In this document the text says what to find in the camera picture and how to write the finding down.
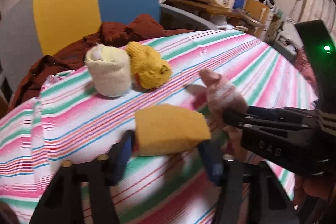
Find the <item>right hand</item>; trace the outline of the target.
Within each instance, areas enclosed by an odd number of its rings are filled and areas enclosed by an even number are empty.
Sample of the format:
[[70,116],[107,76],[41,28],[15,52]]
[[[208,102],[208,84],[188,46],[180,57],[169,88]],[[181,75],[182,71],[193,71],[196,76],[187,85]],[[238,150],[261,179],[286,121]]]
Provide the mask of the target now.
[[335,197],[335,176],[302,177],[295,175],[294,206],[303,202],[306,196],[318,197],[325,201]]

